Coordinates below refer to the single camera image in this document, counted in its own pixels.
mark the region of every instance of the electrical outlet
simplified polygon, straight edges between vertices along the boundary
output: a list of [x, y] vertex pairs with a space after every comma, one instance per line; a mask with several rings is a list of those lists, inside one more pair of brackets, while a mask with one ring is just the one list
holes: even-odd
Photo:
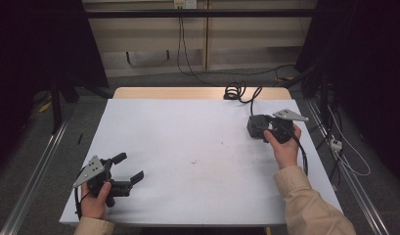
[[196, 9], [197, 0], [185, 0], [185, 9]]

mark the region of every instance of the black plastic device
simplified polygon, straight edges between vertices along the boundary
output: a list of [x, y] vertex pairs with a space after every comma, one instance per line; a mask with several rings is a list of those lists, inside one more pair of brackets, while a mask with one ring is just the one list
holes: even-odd
[[265, 130], [272, 132], [273, 136], [281, 144], [288, 142], [291, 134], [294, 133], [293, 121], [268, 115], [250, 116], [247, 123], [247, 130], [251, 138], [263, 139], [265, 143], [268, 142], [264, 137]]
[[114, 206], [113, 197], [129, 197], [130, 190], [133, 185], [137, 184], [144, 178], [144, 172], [140, 171], [130, 178], [129, 181], [114, 181], [111, 179], [111, 165], [119, 164], [127, 158], [125, 153], [121, 153], [112, 159], [100, 160], [102, 165], [105, 166], [105, 171], [87, 182], [90, 192], [97, 197], [104, 183], [109, 181], [111, 183], [111, 191], [106, 199], [106, 206], [109, 208]]

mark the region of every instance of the power strip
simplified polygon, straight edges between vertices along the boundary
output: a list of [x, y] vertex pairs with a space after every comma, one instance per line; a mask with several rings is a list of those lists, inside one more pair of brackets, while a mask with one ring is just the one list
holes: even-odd
[[332, 139], [331, 140], [331, 149], [337, 153], [342, 150], [342, 142]]
[[196, 8], [197, 8], [197, 0], [185, 1], [185, 9], [196, 9]]

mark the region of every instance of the white table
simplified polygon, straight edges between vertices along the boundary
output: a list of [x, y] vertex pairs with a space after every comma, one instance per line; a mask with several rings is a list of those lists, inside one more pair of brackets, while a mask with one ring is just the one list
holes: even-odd
[[[298, 113], [293, 100], [254, 102], [255, 114], [284, 108]], [[249, 105], [238, 101], [109, 100], [83, 164], [94, 155], [107, 159], [125, 152], [128, 159], [112, 167], [112, 178], [128, 180], [140, 170], [145, 178], [130, 197], [115, 198], [108, 220], [143, 227], [285, 223], [284, 202], [273, 181], [278, 170], [273, 151], [249, 137], [248, 117]], [[305, 124], [296, 124], [313, 188], [340, 209]], [[74, 212], [71, 196], [60, 222], [76, 224]]]

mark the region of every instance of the gray floor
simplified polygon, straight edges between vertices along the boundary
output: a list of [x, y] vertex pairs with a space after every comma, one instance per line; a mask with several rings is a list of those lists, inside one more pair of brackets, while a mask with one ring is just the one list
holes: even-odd
[[[261, 70], [235, 70], [235, 72], [266, 71]], [[278, 70], [278, 76], [294, 76], [292, 69]], [[205, 74], [200, 79], [212, 82], [219, 86], [225, 86], [232, 80], [245, 79], [248, 86], [265, 85], [272, 86], [275, 83], [273, 72], [262, 73], [254, 76], [232, 74]], [[181, 73], [140, 75], [134, 77], [122, 77], [110, 79], [113, 92], [120, 86], [204, 86], [194, 77]], [[68, 186], [74, 181], [80, 169], [87, 151], [96, 132], [98, 123], [106, 106], [106, 100], [78, 88], [81, 94], [77, 104], [63, 104], [64, 113], [73, 110], [72, 118], [67, 130], [60, 142], [54, 158], [49, 163], [34, 200], [29, 205], [29, 210], [23, 219], [19, 234], [72, 234], [74, 229], [68, 225], [58, 223], [63, 212], [69, 193]], [[310, 117], [307, 100], [303, 99], [299, 86], [290, 90], [292, 98], [303, 115]], [[52, 131], [51, 110], [39, 113], [37, 106], [32, 112], [27, 127], [18, 141], [17, 148], [0, 169], [0, 231], [5, 224], [11, 210], [22, 194], [22, 190], [34, 172], [35, 166], [40, 160]], [[344, 109], [340, 109], [343, 119], [343, 130], [349, 142], [366, 158], [372, 173], [366, 177], [359, 177], [365, 190], [377, 207], [383, 221], [391, 234], [400, 234], [400, 182], [380, 162], [374, 147], [365, 143], [360, 138], [360, 133]], [[307, 123], [307, 127], [313, 127], [313, 121]], [[315, 146], [322, 141], [323, 136], [316, 130], [311, 133]], [[319, 149], [319, 155], [327, 172], [333, 167], [333, 159], [327, 145]], [[345, 155], [351, 165], [364, 171], [365, 166], [355, 153], [345, 149]], [[337, 183], [337, 174], [332, 180]], [[358, 234], [374, 234], [363, 211], [356, 201], [347, 182], [342, 177], [336, 195], [341, 203], [345, 215], [353, 222]], [[140, 228], [127, 228], [118, 225], [114, 234], [139, 234]], [[284, 226], [273, 227], [273, 234], [287, 234]]]

